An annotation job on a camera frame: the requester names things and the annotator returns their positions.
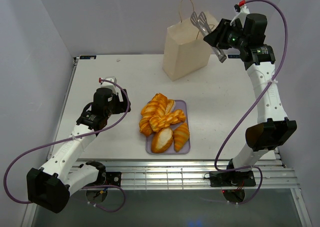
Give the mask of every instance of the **white tabletop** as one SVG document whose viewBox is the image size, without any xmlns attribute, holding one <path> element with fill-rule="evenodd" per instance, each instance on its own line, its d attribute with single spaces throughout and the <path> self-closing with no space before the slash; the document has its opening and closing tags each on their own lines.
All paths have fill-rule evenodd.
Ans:
<svg viewBox="0 0 320 227">
<path fill-rule="evenodd" d="M 162 54 L 97 55 L 96 59 L 80 59 L 57 140 L 68 137 L 84 106 L 92 102 L 100 87 L 98 78 L 115 76 L 117 83 L 127 89 L 131 112 L 117 126 L 100 133 L 81 159 L 213 160 L 230 130 L 255 101 L 244 64 L 239 59 L 227 59 L 222 64 L 212 55 L 206 67 L 172 82 L 162 69 L 162 60 Z M 139 133 L 140 111 L 156 93 L 186 102 L 191 144 L 188 154 L 151 155 L 146 152 L 146 138 Z M 108 125 L 118 118 L 120 115 L 112 115 Z M 238 154 L 245 144 L 246 129 L 256 123 L 255 109 L 234 133 L 221 160 Z M 60 146 L 56 145 L 53 153 Z M 263 159 L 274 160 L 274 152 L 270 151 Z"/>
</svg>

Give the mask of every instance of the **bread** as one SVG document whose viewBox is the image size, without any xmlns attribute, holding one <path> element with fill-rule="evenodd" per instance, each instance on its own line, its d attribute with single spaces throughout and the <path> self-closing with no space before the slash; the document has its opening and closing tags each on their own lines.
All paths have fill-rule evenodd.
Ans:
<svg viewBox="0 0 320 227">
<path fill-rule="evenodd" d="M 187 123 L 181 124 L 173 131 L 174 150 L 179 152 L 185 143 L 189 140 L 190 132 Z"/>
<path fill-rule="evenodd" d="M 153 133 L 149 120 L 153 116 L 162 117 L 166 113 L 168 98 L 161 93 L 157 93 L 152 100 L 141 110 L 142 119 L 139 122 L 140 133 L 146 137 Z"/>
<path fill-rule="evenodd" d="M 145 115 L 139 122 L 140 133 L 144 134 L 145 137 L 148 137 L 153 133 L 149 122 L 151 117 L 152 115 Z"/>
<path fill-rule="evenodd" d="M 176 107 L 176 102 L 173 99 L 168 99 L 167 105 L 165 108 L 165 114 L 172 112 L 175 107 Z"/>
<path fill-rule="evenodd" d="M 158 132 L 163 128 L 167 128 L 170 125 L 175 125 L 180 122 L 186 121 L 185 113 L 181 109 L 177 109 L 172 113 L 168 113 L 162 117 L 153 116 L 150 118 L 150 126 L 154 132 Z"/>
<path fill-rule="evenodd" d="M 153 153 L 165 152 L 174 141 L 174 132 L 171 128 L 163 128 L 152 139 L 151 151 Z"/>
</svg>

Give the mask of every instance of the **plastic tray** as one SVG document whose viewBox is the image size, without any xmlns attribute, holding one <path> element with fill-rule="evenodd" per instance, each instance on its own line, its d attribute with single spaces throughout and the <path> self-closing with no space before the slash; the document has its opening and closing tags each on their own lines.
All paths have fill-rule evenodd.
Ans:
<svg viewBox="0 0 320 227">
<path fill-rule="evenodd" d="M 187 112 L 187 104 L 186 102 L 184 102 L 183 100 L 175 100 L 175 108 L 173 111 L 175 110 L 183 110 L 185 116 L 186 116 L 186 123 L 189 126 L 189 122 L 188 122 L 188 112 Z M 182 123 L 177 123 L 177 124 L 173 124 L 170 126 L 170 128 L 174 131 L 176 128 L 178 128 L 178 126 L 180 126 Z M 183 148 L 179 151 L 176 152 L 174 149 L 174 142 L 172 143 L 172 145 L 163 153 L 153 153 L 151 151 L 151 142 L 154 138 L 155 133 L 151 134 L 150 136 L 148 136 L 146 138 L 146 142 L 145 142 L 145 150 L 151 154 L 151 155 L 185 155 L 187 153 L 189 153 L 191 146 L 190 146 L 190 138 L 189 140 L 184 144 Z"/>
</svg>

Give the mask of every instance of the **brown paper bag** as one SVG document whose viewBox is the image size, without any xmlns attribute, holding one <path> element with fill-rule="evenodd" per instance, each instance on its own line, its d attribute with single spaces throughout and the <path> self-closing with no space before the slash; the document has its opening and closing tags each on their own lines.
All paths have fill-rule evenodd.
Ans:
<svg viewBox="0 0 320 227">
<path fill-rule="evenodd" d="M 164 46 L 163 70 L 172 81 L 206 66 L 212 53 L 210 45 L 203 41 L 202 34 L 192 25 L 190 17 L 182 20 L 181 2 L 181 21 L 167 28 Z M 212 29 L 218 26 L 217 20 L 210 13 L 206 11 L 205 15 Z"/>
</svg>

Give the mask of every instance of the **gray wall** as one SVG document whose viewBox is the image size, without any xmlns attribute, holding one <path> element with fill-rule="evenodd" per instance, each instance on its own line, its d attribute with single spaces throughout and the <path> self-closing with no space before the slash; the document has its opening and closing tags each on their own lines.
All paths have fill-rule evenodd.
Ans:
<svg viewBox="0 0 320 227">
<path fill-rule="evenodd" d="M 281 0 L 279 7 L 287 19 L 289 41 L 277 80 L 283 106 L 298 126 L 279 151 L 284 163 L 295 169 L 313 226 L 320 226 L 320 2 Z M 284 43 L 283 24 L 277 13 L 269 23 L 268 44 L 274 47 L 279 64 Z"/>
<path fill-rule="evenodd" d="M 22 152 L 53 139 L 72 57 L 41 0 L 0 0 L 0 176 Z M 48 149 L 25 156 L 11 169 L 8 186 L 27 200 L 26 174 Z M 26 205 L 0 187 L 0 226 L 21 225 Z"/>
<path fill-rule="evenodd" d="M 184 19 L 191 4 L 183 1 Z M 241 0 L 193 0 L 195 10 L 209 10 L 219 21 L 235 16 Z M 167 27 L 179 22 L 180 0 L 42 0 L 73 57 L 83 54 L 163 53 Z M 252 4 L 271 17 L 270 6 Z"/>
</svg>

